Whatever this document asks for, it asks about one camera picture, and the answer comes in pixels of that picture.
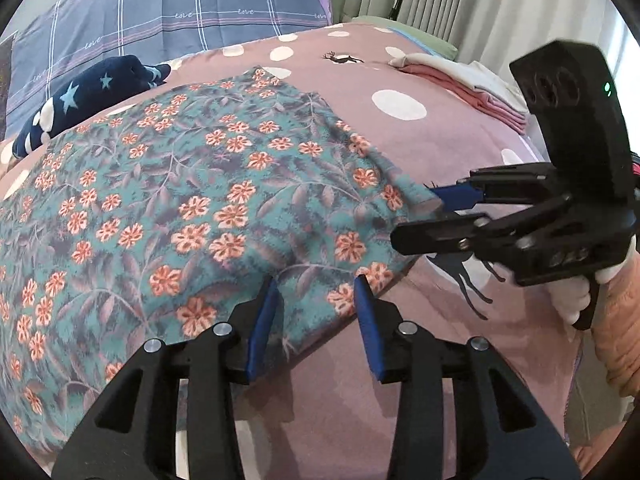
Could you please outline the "orange sleeved right forearm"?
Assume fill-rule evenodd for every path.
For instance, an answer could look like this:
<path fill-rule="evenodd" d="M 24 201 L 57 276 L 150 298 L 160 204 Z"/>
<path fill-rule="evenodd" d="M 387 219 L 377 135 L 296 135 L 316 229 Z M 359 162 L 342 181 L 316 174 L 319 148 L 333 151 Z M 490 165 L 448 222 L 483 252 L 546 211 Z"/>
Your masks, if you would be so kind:
<path fill-rule="evenodd" d="M 639 404 L 639 254 L 631 256 L 608 283 L 600 320 L 592 326 L 596 356 L 606 381 L 622 397 Z"/>

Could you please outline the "white gloved right hand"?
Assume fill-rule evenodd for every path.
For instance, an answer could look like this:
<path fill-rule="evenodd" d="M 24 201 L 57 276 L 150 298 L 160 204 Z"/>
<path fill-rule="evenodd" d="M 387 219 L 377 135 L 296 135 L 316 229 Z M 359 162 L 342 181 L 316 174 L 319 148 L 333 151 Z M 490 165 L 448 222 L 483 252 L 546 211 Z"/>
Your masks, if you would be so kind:
<path fill-rule="evenodd" d="M 608 283 L 622 267 L 629 261 L 631 249 L 638 252 L 636 248 L 637 237 L 633 237 L 629 243 L 626 257 L 622 263 L 597 271 L 594 280 L 601 286 L 604 293 L 604 304 L 602 311 L 594 319 L 596 324 L 603 313 L 606 296 L 608 296 Z M 525 326 L 565 326 L 573 325 L 578 318 L 586 312 L 587 307 L 593 297 L 590 292 L 590 284 L 585 276 L 575 276 L 566 278 L 541 286 L 534 286 L 531 294 L 518 292 L 511 294 L 508 292 L 506 298 L 500 299 L 496 307 L 496 314 L 510 322 L 523 323 Z"/>

